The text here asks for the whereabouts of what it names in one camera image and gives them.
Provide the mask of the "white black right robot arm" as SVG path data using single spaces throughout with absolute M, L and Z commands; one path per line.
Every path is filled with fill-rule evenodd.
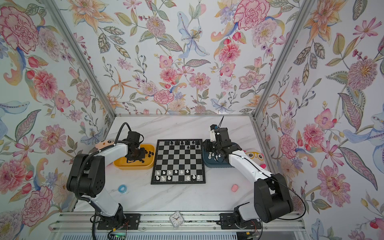
M 251 220 L 269 223 L 294 211 L 290 189 L 281 174 L 272 174 L 256 164 L 236 143 L 232 142 L 228 129 L 210 126 L 210 140 L 203 147 L 216 162 L 226 163 L 237 169 L 254 184 L 252 202 L 234 208 L 237 225 Z

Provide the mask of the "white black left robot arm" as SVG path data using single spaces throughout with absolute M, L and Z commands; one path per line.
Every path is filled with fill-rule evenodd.
M 120 158 L 129 161 L 144 159 L 145 150 L 140 148 L 143 140 L 142 134 L 129 131 L 123 140 L 115 139 L 110 144 L 103 144 L 100 150 L 91 154 L 76 155 L 68 176 L 67 190 L 74 193 L 77 200 L 91 205 L 101 216 L 117 216 L 121 205 L 104 189 L 106 167 Z

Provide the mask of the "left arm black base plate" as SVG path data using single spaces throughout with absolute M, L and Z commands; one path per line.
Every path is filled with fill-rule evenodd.
M 141 214 L 124 213 L 124 216 L 101 217 L 98 220 L 97 230 L 112 230 L 121 227 L 121 230 L 138 230 Z

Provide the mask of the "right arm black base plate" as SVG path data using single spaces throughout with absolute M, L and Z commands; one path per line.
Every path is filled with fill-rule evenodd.
M 261 230 L 262 224 L 259 220 L 243 220 L 236 213 L 221 213 L 218 225 L 222 230 Z

